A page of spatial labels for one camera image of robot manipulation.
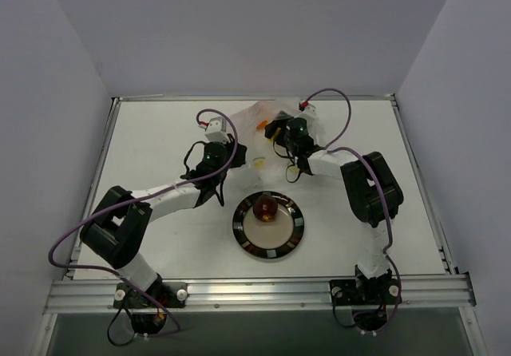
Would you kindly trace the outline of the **orange fake fruit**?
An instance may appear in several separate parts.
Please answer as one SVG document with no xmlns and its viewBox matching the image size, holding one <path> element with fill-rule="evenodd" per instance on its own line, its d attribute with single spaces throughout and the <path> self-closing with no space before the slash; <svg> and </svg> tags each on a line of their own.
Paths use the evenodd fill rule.
<svg viewBox="0 0 511 356">
<path fill-rule="evenodd" d="M 256 126 L 256 129 L 257 130 L 261 130 L 261 129 L 264 129 L 268 124 L 268 121 L 262 121 L 260 122 L 257 126 Z"/>
</svg>

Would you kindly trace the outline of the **clear printed plastic bag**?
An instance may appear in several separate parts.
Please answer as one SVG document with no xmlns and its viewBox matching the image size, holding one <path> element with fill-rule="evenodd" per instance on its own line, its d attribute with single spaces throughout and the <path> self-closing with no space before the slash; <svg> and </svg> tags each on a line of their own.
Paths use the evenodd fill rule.
<svg viewBox="0 0 511 356">
<path fill-rule="evenodd" d="M 297 117 L 300 102 L 302 101 L 298 97 L 256 101 L 231 115 L 240 143 L 248 148 L 246 164 L 233 171 L 234 182 L 239 188 L 255 190 L 275 188 L 278 184 L 292 183 L 299 178 L 296 159 L 279 157 L 274 149 L 279 154 L 286 154 L 286 151 L 279 146 L 273 147 L 272 141 L 265 137 L 265 128 L 257 130 L 256 126 L 262 121 L 268 121 L 269 124 L 275 119 Z M 307 125 L 315 143 L 321 144 L 324 127 L 319 118 L 315 123 Z"/>
</svg>

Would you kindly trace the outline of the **dark red fake apple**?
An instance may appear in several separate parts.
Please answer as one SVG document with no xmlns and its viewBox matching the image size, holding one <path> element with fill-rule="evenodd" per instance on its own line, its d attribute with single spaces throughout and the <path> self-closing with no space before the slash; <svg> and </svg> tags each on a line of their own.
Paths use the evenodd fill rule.
<svg viewBox="0 0 511 356">
<path fill-rule="evenodd" d="M 276 199 L 267 194 L 261 195 L 253 206 L 253 213 L 257 220 L 263 223 L 270 223 L 275 220 L 278 212 Z"/>
</svg>

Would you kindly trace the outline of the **yellow fake fruit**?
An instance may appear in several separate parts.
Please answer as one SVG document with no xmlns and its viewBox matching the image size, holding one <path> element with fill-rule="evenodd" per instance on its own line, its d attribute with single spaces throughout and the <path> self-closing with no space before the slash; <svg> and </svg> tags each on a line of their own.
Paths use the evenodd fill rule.
<svg viewBox="0 0 511 356">
<path fill-rule="evenodd" d="M 271 131 L 270 140 L 274 140 L 280 134 L 281 128 L 276 128 Z"/>
</svg>

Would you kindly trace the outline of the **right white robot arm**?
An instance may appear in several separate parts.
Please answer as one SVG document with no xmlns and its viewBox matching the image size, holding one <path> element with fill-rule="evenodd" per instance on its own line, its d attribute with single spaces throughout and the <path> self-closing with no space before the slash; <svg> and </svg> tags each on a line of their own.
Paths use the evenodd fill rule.
<svg viewBox="0 0 511 356">
<path fill-rule="evenodd" d="M 394 243 L 392 219 L 404 195 L 385 157 L 380 152 L 361 155 L 352 148 L 327 148 L 315 143 L 302 117 L 275 119 L 264 127 L 264 136 L 284 148 L 283 155 L 299 174 L 325 176 L 343 182 L 355 217 L 370 227 L 365 249 L 355 265 L 355 293 L 373 302 L 383 293 L 381 278 L 396 275 L 390 259 Z"/>
</svg>

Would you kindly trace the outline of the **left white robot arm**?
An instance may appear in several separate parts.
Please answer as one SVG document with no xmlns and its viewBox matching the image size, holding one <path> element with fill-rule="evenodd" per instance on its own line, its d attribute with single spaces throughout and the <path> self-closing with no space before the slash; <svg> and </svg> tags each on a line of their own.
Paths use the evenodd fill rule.
<svg viewBox="0 0 511 356">
<path fill-rule="evenodd" d="M 83 244 L 135 285 L 132 297 L 142 307 L 155 306 L 161 297 L 161 277 L 140 253 L 148 225 L 174 212 L 198 208 L 212 197 L 224 205 L 228 170 L 246 163 L 247 147 L 233 140 L 203 146 L 201 162 L 187 168 L 177 184 L 138 191 L 110 188 L 81 229 Z"/>
</svg>

